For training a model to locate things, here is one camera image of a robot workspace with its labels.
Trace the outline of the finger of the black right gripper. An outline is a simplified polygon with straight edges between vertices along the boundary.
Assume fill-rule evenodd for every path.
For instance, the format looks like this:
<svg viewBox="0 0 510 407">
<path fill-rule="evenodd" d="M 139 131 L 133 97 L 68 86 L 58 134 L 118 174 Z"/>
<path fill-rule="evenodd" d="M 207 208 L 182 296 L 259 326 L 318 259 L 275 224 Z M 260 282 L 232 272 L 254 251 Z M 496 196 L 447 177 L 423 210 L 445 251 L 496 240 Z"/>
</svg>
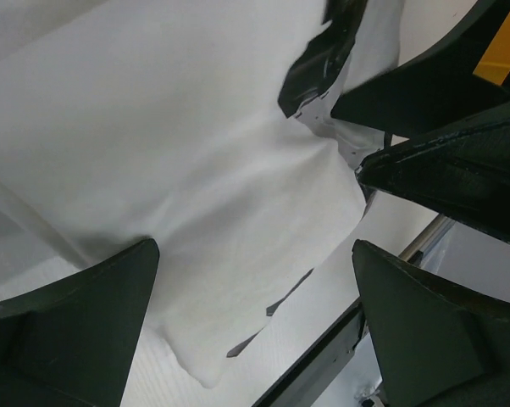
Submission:
<svg viewBox="0 0 510 407">
<path fill-rule="evenodd" d="M 510 118 L 510 1 L 411 1 L 401 61 L 339 97 L 333 118 L 415 137 Z"/>
<path fill-rule="evenodd" d="M 510 244 L 510 102 L 368 156 L 358 181 Z"/>
</svg>

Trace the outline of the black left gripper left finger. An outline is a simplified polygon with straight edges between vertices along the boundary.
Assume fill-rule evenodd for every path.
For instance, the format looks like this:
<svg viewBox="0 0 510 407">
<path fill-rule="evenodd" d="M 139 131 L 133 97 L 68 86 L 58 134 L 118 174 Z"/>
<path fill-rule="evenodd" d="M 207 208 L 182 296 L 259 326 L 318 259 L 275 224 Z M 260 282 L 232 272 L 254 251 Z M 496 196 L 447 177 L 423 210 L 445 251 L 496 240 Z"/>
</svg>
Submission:
<svg viewBox="0 0 510 407">
<path fill-rule="evenodd" d="M 159 262 L 143 240 L 0 302 L 0 406 L 118 406 Z"/>
</svg>

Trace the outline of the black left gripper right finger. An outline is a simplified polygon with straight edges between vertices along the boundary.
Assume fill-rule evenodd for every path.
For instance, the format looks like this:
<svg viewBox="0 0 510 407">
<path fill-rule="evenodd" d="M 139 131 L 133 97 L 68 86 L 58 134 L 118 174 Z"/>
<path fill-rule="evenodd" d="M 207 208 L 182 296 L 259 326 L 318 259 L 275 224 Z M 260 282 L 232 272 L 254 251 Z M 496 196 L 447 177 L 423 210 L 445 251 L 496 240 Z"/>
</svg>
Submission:
<svg viewBox="0 0 510 407">
<path fill-rule="evenodd" d="M 358 291 L 392 406 L 510 406 L 510 303 L 364 240 Z"/>
</svg>

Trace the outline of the white t shirt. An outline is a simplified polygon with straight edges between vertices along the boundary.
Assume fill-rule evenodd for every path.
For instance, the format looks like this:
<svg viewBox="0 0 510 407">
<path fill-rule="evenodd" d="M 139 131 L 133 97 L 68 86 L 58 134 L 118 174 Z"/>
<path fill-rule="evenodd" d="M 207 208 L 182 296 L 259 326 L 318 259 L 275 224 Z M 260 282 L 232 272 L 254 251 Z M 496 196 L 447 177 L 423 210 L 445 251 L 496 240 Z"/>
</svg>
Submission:
<svg viewBox="0 0 510 407">
<path fill-rule="evenodd" d="M 82 268 L 154 239 L 148 323 L 207 388 L 366 211 L 382 135 L 330 111 L 404 4 L 328 7 L 0 1 L 0 211 Z"/>
</svg>

